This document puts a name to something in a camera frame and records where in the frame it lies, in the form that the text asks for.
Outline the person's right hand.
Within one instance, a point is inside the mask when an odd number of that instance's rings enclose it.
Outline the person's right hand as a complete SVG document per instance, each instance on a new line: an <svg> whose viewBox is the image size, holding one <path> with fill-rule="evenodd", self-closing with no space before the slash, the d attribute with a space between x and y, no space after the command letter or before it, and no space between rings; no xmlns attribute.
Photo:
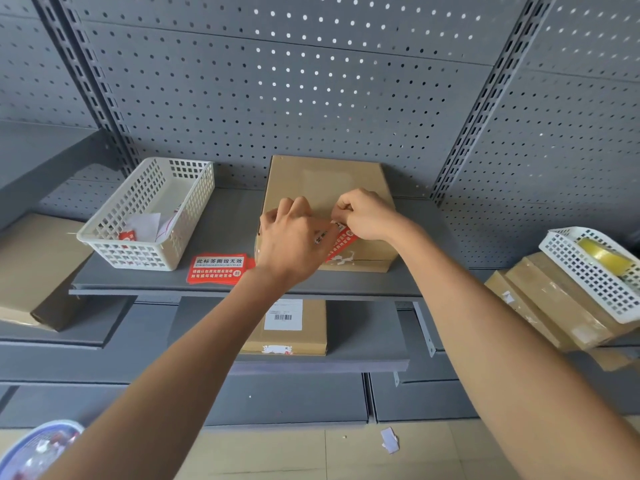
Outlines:
<svg viewBox="0 0 640 480"><path fill-rule="evenodd" d="M388 242L401 215L388 202L372 191L372 222L366 226L348 226L359 238Z"/></svg>

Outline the person's left hand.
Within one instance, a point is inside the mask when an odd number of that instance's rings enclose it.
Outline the person's left hand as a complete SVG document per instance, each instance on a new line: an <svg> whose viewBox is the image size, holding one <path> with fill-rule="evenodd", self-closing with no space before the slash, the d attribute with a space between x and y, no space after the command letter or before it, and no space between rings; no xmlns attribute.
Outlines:
<svg viewBox="0 0 640 480"><path fill-rule="evenodd" d="M257 269L281 293L313 275L332 248L312 243L312 218L320 217L303 196L283 198L260 217Z"/></svg>

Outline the red warning sticker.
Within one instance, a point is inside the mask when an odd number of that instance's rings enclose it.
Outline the red warning sticker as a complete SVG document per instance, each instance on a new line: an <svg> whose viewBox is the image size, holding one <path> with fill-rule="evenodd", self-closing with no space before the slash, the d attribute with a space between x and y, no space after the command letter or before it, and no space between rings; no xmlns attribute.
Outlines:
<svg viewBox="0 0 640 480"><path fill-rule="evenodd" d="M324 263L319 268L354 266L355 252L350 250L350 247L359 240L358 236L345 224L332 221L332 225L338 228L339 233Z"/></svg>
<svg viewBox="0 0 640 480"><path fill-rule="evenodd" d="M242 275L254 266L255 259L247 254L204 253L192 259L186 281L192 285L202 283L235 285Z"/></svg>

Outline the person's right forearm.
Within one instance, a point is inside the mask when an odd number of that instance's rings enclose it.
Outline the person's right forearm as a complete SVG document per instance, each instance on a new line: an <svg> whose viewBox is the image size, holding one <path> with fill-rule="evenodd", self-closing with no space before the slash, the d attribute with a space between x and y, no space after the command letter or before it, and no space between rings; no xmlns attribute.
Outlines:
<svg viewBox="0 0 640 480"><path fill-rule="evenodd" d="M417 225L382 225L476 412L525 480L640 480L640 434Z"/></svg>

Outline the person's left forearm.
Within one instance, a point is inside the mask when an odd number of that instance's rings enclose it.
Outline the person's left forearm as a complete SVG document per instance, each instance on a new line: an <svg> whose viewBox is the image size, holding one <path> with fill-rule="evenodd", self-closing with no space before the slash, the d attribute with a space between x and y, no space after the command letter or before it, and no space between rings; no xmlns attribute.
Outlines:
<svg viewBox="0 0 640 480"><path fill-rule="evenodd" d="M156 359L40 480L173 480L242 346L317 266L259 264Z"/></svg>

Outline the grey metal shelf board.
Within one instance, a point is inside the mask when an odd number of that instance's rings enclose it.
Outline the grey metal shelf board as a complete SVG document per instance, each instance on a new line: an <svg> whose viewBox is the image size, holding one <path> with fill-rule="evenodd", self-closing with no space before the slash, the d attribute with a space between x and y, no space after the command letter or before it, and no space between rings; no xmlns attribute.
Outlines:
<svg viewBox="0 0 640 480"><path fill-rule="evenodd" d="M0 322L0 346L101 349L134 302L133 296L91 296L71 326L60 332Z"/></svg>
<svg viewBox="0 0 640 480"><path fill-rule="evenodd" d="M0 121L0 231L93 164L123 168L103 129Z"/></svg>
<svg viewBox="0 0 640 480"><path fill-rule="evenodd" d="M404 372L410 355L393 301L328 301L324 356L238 355L230 375Z"/></svg>
<svg viewBox="0 0 640 480"><path fill-rule="evenodd" d="M162 301L181 296L224 297L228 285L190 285L192 259L206 252L253 255L262 213L263 191L215 189L189 240L178 268L171 272L116 269L92 255L78 272L69 293L76 296L147 296ZM412 301L421 297L409 270L398 258L387 273L318 271L293 287L286 298Z"/></svg>

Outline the cardboard box with barcode label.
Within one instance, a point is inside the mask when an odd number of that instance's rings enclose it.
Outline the cardboard box with barcode label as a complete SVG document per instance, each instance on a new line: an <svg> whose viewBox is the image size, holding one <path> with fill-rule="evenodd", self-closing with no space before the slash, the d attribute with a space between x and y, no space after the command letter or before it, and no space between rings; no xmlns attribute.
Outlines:
<svg viewBox="0 0 640 480"><path fill-rule="evenodd" d="M244 354L325 356L326 301L279 299L241 348Z"/></svg>

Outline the grey perforated back panel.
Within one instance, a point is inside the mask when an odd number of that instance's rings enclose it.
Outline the grey perforated back panel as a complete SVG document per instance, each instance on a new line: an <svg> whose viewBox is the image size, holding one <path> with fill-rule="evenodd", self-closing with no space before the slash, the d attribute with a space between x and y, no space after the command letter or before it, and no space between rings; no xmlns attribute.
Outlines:
<svg viewBox="0 0 640 480"><path fill-rule="evenodd" d="M429 195L526 0L71 0L140 160L262 190L272 155ZM0 0L0 121L98 129L31 0ZM88 218L93 164L40 208ZM640 251L640 0L556 0L439 206L471 268L586 226Z"/></svg>

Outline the grey metal base shelf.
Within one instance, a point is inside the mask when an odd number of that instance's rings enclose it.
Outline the grey metal base shelf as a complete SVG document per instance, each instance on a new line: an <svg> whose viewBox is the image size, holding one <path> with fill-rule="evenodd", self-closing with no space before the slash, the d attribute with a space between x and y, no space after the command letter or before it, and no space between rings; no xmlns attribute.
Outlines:
<svg viewBox="0 0 640 480"><path fill-rule="evenodd" d="M125 385L24 383L0 385L0 428L33 428L52 420L89 425ZM229 376L204 428L274 428L365 424L363 375L255 374Z"/></svg>

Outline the grey slotted shelf upright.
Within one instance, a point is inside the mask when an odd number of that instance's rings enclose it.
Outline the grey slotted shelf upright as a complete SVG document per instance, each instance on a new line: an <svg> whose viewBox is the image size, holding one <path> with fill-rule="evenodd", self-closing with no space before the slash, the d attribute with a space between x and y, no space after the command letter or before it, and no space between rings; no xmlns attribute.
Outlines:
<svg viewBox="0 0 640 480"><path fill-rule="evenodd" d="M456 181L461 168L482 135L503 92L508 88L555 1L526 0L521 14L476 97L476 101L436 178L429 199L437 207L441 206L448 190Z"/></svg>
<svg viewBox="0 0 640 480"><path fill-rule="evenodd" d="M128 177L141 160L80 15L71 0L31 1L98 129L105 130L115 145L119 169Z"/></svg>

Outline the white plastic mesh basket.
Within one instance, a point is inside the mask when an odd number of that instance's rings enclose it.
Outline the white plastic mesh basket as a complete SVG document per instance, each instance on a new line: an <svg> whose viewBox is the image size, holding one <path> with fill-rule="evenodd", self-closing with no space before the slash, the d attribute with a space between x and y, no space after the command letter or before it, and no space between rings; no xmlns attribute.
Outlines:
<svg viewBox="0 0 640 480"><path fill-rule="evenodd" d="M581 247L583 240L630 261L617 276ZM539 249L568 274L617 322L640 321L640 258L606 234L591 228L571 226L548 230Z"/></svg>
<svg viewBox="0 0 640 480"><path fill-rule="evenodd" d="M77 232L76 237L116 269L173 271L215 188L214 165L188 159L147 158ZM130 214L173 212L162 242L119 241Z"/></svg>

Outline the white paper sheet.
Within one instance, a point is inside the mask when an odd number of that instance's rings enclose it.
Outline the white paper sheet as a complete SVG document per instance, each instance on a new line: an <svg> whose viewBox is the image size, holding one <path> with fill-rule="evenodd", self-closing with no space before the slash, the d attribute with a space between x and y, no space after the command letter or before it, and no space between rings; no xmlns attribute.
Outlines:
<svg viewBox="0 0 640 480"><path fill-rule="evenodd" d="M136 242L162 242L172 231L178 211L130 214L125 218L124 230L134 230Z"/></svg>

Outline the taped brown cardboard box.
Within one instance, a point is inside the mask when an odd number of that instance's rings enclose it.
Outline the taped brown cardboard box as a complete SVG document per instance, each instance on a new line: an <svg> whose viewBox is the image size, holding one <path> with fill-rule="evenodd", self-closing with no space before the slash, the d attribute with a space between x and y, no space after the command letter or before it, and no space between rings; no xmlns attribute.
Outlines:
<svg viewBox="0 0 640 480"><path fill-rule="evenodd" d="M563 353L580 350L579 346L547 314L507 278L506 271L494 271L485 282L485 286L548 339L555 348Z"/></svg>
<svg viewBox="0 0 640 480"><path fill-rule="evenodd" d="M583 350L640 329L640 321L617 322L543 252L521 259L506 277Z"/></svg>

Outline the yellow tape roll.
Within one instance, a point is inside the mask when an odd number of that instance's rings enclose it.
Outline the yellow tape roll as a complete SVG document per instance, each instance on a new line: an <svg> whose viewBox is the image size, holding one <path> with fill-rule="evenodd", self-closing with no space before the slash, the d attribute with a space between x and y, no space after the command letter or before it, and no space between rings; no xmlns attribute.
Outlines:
<svg viewBox="0 0 640 480"><path fill-rule="evenodd" d="M583 238L577 242L577 245L617 277L627 274L634 264L633 260L593 239Z"/></svg>

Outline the large flat cardboard box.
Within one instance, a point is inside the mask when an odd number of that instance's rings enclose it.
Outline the large flat cardboard box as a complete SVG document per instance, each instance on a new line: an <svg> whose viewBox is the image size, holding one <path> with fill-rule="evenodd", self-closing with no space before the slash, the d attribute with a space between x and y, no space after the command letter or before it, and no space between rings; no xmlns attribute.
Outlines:
<svg viewBox="0 0 640 480"><path fill-rule="evenodd" d="M70 285L93 250L79 242L83 224L27 214L0 232L0 321L62 331L84 302Z"/></svg>

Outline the blue rimmed plastic container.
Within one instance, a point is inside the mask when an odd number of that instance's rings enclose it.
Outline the blue rimmed plastic container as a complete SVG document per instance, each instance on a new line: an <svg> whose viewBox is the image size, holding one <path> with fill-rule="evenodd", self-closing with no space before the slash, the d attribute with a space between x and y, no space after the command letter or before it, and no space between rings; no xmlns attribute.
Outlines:
<svg viewBox="0 0 640 480"><path fill-rule="evenodd" d="M82 432L84 426L72 420L30 430L0 458L0 480L37 480Z"/></svg>

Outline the grey metal shelf bracket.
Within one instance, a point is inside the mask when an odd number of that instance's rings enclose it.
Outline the grey metal shelf bracket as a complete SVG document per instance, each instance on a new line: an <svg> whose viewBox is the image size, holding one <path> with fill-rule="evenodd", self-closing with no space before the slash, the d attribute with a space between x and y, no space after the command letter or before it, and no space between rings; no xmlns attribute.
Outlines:
<svg viewBox="0 0 640 480"><path fill-rule="evenodd" d="M423 299L413 302L413 308L416 313L418 322L420 323L420 329L425 339L426 346L428 348L429 356L433 358L437 353L437 347L434 345L432 336L429 331L429 325L434 325L433 318L430 315L426 302Z"/></svg>

